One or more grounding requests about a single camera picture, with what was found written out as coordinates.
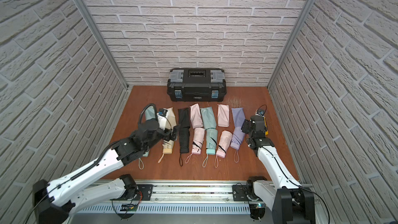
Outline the lavender umbrella sleeve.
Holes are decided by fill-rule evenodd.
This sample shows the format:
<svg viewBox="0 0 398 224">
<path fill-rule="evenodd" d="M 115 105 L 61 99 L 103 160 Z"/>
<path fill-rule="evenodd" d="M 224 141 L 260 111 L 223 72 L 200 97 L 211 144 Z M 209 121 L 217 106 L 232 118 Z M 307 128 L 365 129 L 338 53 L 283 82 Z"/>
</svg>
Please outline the lavender umbrella sleeve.
<svg viewBox="0 0 398 224">
<path fill-rule="evenodd" d="M 233 115 L 234 126 L 236 128 L 241 128 L 246 119 L 244 114 L 244 108 L 243 107 L 232 108 L 232 115 Z"/>
</svg>

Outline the cream umbrella sleeve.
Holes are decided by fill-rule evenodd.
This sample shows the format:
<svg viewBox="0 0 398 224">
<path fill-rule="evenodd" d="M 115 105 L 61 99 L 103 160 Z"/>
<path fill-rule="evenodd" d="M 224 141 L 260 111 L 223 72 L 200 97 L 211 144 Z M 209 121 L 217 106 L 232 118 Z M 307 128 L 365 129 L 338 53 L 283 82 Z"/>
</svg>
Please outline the cream umbrella sleeve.
<svg viewBox="0 0 398 224">
<path fill-rule="evenodd" d="M 174 111 L 173 111 L 172 107 L 166 108 L 166 110 L 167 110 L 167 112 L 166 112 L 166 115 L 165 115 L 165 118 L 166 118 L 165 127 L 167 129 L 172 130 L 177 125 L 176 117 L 175 117 L 175 114 L 174 114 Z"/>
</svg>

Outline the black umbrella sleeve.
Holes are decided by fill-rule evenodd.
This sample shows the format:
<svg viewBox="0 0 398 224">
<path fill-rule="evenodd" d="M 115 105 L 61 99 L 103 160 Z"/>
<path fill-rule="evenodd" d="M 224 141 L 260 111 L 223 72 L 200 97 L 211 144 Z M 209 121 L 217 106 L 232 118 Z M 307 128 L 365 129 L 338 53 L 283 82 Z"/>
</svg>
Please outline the black umbrella sleeve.
<svg viewBox="0 0 398 224">
<path fill-rule="evenodd" d="M 180 128 L 190 128 L 189 108 L 182 108 L 178 110 L 178 120 Z"/>
</svg>

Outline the black sleeved umbrella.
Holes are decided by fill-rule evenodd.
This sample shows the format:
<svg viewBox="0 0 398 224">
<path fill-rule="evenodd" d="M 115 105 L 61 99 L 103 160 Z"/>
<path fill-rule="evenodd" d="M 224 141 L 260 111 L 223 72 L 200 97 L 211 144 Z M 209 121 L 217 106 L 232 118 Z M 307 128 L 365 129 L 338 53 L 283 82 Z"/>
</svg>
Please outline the black sleeved umbrella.
<svg viewBox="0 0 398 224">
<path fill-rule="evenodd" d="M 181 127 L 179 129 L 180 157 L 179 165 L 183 166 L 182 154 L 189 152 L 190 131 L 189 127 Z"/>
</svg>

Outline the mint green sleeved umbrella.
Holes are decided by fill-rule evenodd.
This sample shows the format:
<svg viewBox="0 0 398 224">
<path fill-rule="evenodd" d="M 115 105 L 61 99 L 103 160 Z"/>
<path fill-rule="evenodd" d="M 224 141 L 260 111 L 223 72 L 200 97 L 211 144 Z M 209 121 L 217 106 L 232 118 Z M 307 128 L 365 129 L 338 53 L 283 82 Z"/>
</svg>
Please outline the mint green sleeved umbrella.
<svg viewBox="0 0 398 224">
<path fill-rule="evenodd" d="M 216 154 L 217 137 L 218 137 L 218 131 L 217 131 L 216 128 L 208 128 L 208 129 L 206 129 L 206 136 L 205 136 L 206 158 L 204 159 L 204 161 L 202 163 L 202 167 L 203 168 L 205 168 L 207 166 L 209 155 L 215 155 Z"/>
</svg>

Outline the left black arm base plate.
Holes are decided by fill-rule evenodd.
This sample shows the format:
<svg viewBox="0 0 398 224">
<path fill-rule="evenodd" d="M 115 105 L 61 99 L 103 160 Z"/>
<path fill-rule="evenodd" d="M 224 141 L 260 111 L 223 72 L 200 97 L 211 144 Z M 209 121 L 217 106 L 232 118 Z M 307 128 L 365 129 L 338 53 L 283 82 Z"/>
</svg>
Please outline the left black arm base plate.
<svg viewBox="0 0 398 224">
<path fill-rule="evenodd" d="M 154 185 L 152 184 L 138 184 L 136 186 L 129 187 L 122 195 L 122 198 L 132 201 L 149 201 L 153 187 Z"/>
</svg>

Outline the light pink sleeved umbrella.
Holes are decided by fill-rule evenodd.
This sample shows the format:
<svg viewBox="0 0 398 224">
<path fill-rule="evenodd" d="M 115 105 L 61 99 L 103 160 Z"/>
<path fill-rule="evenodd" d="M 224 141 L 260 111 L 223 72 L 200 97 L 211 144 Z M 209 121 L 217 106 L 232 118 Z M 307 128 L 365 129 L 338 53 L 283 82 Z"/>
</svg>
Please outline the light pink sleeved umbrella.
<svg viewBox="0 0 398 224">
<path fill-rule="evenodd" d="M 223 131 L 221 133 L 220 141 L 216 149 L 216 158 L 214 166 L 217 168 L 219 166 L 219 158 L 225 158 L 228 148 L 230 147 L 233 134 L 230 131 Z"/>
</svg>

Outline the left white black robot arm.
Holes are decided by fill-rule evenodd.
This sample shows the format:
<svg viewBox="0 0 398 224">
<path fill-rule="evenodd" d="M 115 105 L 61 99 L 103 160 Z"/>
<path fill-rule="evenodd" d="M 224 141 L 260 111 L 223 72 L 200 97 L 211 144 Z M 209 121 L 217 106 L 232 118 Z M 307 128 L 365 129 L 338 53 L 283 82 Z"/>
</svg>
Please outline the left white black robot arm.
<svg viewBox="0 0 398 224">
<path fill-rule="evenodd" d="M 141 158 L 161 139 L 173 141 L 179 127 L 138 129 L 130 137 L 109 144 L 98 158 L 52 181 L 41 179 L 32 190 L 33 209 L 38 224 L 62 224 L 76 212 L 107 200 L 141 200 L 137 184 L 130 175 L 99 186 L 91 184 Z"/>
</svg>

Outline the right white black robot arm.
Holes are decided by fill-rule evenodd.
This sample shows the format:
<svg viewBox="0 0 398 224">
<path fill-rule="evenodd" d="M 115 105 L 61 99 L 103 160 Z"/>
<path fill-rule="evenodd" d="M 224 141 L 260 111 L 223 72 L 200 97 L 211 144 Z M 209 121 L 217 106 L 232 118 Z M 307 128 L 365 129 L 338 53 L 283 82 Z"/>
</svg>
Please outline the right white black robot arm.
<svg viewBox="0 0 398 224">
<path fill-rule="evenodd" d="M 251 116 L 244 121 L 241 130 L 248 135 L 249 148 L 265 166 L 272 181 L 260 177 L 249 179 L 249 196 L 264 202 L 275 224 L 314 224 L 314 193 L 302 187 L 280 159 L 274 143 L 266 137 L 264 116 Z"/>
</svg>

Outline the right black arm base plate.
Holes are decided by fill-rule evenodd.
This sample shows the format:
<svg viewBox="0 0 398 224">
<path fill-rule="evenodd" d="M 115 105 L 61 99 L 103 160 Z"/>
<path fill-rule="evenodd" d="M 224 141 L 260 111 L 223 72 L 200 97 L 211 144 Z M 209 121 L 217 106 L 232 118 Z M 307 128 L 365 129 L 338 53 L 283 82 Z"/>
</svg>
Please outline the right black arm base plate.
<svg viewBox="0 0 398 224">
<path fill-rule="evenodd" d="M 232 186 L 233 200 L 239 202 L 261 202 L 262 200 L 255 195 L 252 185 L 237 183 Z"/>
</svg>

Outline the lavender sleeved umbrella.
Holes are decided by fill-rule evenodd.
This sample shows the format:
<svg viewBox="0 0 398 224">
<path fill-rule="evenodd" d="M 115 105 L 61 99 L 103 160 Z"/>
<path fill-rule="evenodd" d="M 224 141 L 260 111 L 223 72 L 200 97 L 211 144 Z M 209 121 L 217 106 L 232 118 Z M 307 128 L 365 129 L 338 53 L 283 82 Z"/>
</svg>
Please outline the lavender sleeved umbrella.
<svg viewBox="0 0 398 224">
<path fill-rule="evenodd" d="M 245 138 L 245 133 L 242 132 L 241 127 L 235 127 L 233 136 L 232 136 L 232 141 L 230 144 L 230 147 L 235 149 L 235 155 L 234 155 L 234 162 L 238 163 L 239 162 L 239 154 L 238 151 L 240 149 L 241 144 L 243 143 L 243 140 Z"/>
</svg>

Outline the cream sleeved umbrella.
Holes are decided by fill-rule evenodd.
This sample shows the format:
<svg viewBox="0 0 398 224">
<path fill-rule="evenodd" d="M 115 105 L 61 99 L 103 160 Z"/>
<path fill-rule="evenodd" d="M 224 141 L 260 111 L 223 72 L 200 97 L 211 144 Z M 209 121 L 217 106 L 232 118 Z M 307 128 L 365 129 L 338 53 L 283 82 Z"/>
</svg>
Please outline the cream sleeved umbrella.
<svg viewBox="0 0 398 224">
<path fill-rule="evenodd" d="M 164 158 L 165 155 L 170 155 L 173 153 L 174 143 L 175 142 L 173 140 L 169 140 L 169 141 L 164 140 L 163 141 L 162 156 L 158 160 L 158 163 L 160 163 L 162 161 L 162 159 Z"/>
</svg>

